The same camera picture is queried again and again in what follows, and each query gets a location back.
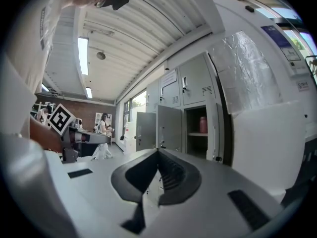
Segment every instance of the brick wall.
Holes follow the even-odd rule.
[[[84,102],[76,102],[76,101],[67,101],[58,98],[50,98],[47,96],[37,95],[37,103],[42,102],[45,103],[49,101],[51,103],[55,103],[56,106],[62,104],[66,107],[74,116],[77,118],[81,118],[83,120],[83,129],[93,131],[95,126],[95,117],[96,113],[108,113],[112,114],[112,128],[115,128],[115,111],[116,107],[104,106],[98,104],[90,104]]]

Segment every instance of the plastic sheet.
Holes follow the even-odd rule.
[[[229,113],[283,102],[270,66],[244,32],[222,39],[209,53],[218,71]]]

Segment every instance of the woman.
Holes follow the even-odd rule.
[[[112,128],[107,124],[106,119],[108,118],[107,113],[103,113],[101,117],[100,123],[97,125],[96,133],[101,133],[107,136],[107,133],[112,132]],[[94,154],[92,155],[91,160],[98,160],[98,159],[110,159],[112,158],[112,154],[108,150],[108,144],[100,144]]]

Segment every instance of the ceiling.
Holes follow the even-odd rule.
[[[118,11],[66,8],[44,82],[64,96],[86,98],[90,87],[95,100],[114,101],[158,55],[205,23],[192,0],[130,0]],[[88,76],[76,62],[77,36],[89,38]]]

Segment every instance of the cabinet shelf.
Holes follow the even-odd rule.
[[[187,135],[196,136],[196,137],[208,137],[208,133],[199,133],[199,132],[190,132]]]

